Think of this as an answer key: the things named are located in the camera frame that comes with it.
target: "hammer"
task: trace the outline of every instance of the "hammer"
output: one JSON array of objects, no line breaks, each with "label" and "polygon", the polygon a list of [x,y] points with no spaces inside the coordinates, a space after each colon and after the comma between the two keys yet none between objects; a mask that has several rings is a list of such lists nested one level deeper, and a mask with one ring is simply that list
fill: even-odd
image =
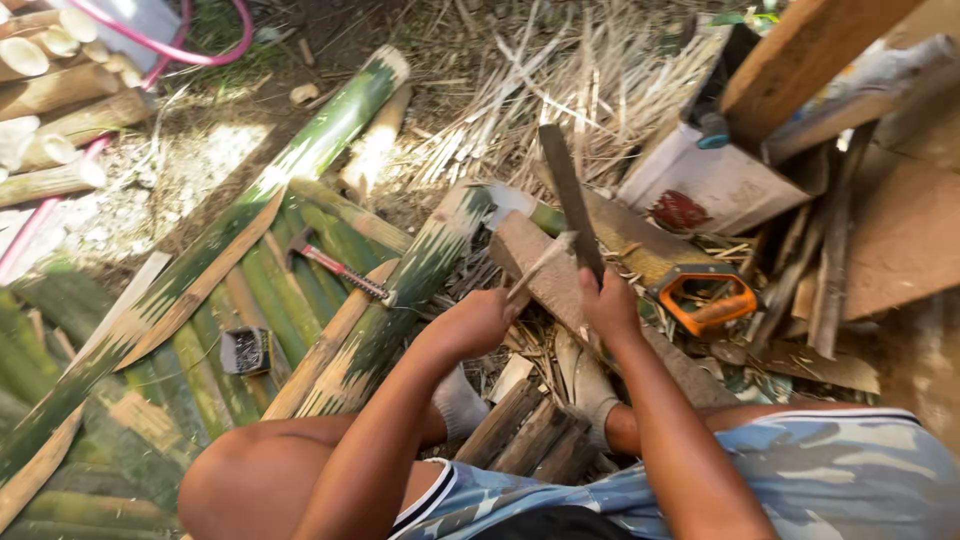
[{"label": "hammer", "polygon": [[313,234],[313,227],[305,227],[299,234],[290,239],[290,243],[287,244],[286,256],[283,259],[287,270],[292,268],[294,253],[298,253],[306,258],[316,260],[323,268],[353,283],[367,294],[379,298],[387,307],[390,306],[391,296],[386,289],[368,280],[356,270],[315,248],[310,242],[306,241],[310,234]]}]

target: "red label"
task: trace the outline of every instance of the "red label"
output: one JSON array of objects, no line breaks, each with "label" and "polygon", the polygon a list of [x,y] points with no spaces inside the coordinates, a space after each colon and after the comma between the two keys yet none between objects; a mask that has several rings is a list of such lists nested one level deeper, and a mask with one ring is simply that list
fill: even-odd
[{"label": "red label", "polygon": [[657,221],[674,231],[692,231],[713,219],[704,207],[673,189],[664,191],[650,212]]}]

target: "hand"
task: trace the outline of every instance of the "hand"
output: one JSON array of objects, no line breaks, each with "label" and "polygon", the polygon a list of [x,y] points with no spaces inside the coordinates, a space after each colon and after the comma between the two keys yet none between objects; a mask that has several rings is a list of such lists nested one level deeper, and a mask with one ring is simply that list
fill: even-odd
[{"label": "hand", "polygon": [[474,290],[423,329],[417,341],[453,361],[477,358],[496,350],[519,313],[507,303],[507,289]]},{"label": "hand", "polygon": [[603,290],[589,268],[580,269],[580,289],[587,322],[610,345],[623,338],[643,339],[640,317],[636,313],[636,295],[630,285],[609,268],[604,273]]}]

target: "orange saw handle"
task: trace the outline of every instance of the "orange saw handle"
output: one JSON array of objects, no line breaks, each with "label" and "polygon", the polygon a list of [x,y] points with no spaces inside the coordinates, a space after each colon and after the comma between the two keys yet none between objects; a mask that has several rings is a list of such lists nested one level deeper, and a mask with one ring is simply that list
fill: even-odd
[{"label": "orange saw handle", "polygon": [[[736,292],[729,298],[711,302],[693,312],[680,308],[674,301],[672,292],[684,286],[689,280],[711,280],[733,282]],[[701,335],[704,329],[715,327],[738,317],[756,311],[758,302],[756,293],[736,273],[729,264],[678,264],[651,292],[660,304],[673,315],[680,324],[684,325],[693,335]]]}]

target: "blue camouflage shorts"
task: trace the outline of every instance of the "blue camouflage shorts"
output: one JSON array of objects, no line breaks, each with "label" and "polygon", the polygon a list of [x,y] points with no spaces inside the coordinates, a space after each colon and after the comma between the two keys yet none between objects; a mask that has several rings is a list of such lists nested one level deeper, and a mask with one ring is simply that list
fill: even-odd
[{"label": "blue camouflage shorts", "polygon": [[[780,538],[940,539],[960,532],[960,471],[913,414],[896,408],[789,411],[715,434]],[[584,486],[541,483],[441,460],[391,540],[470,538],[514,514],[565,504],[637,538],[671,538],[643,463]]]}]

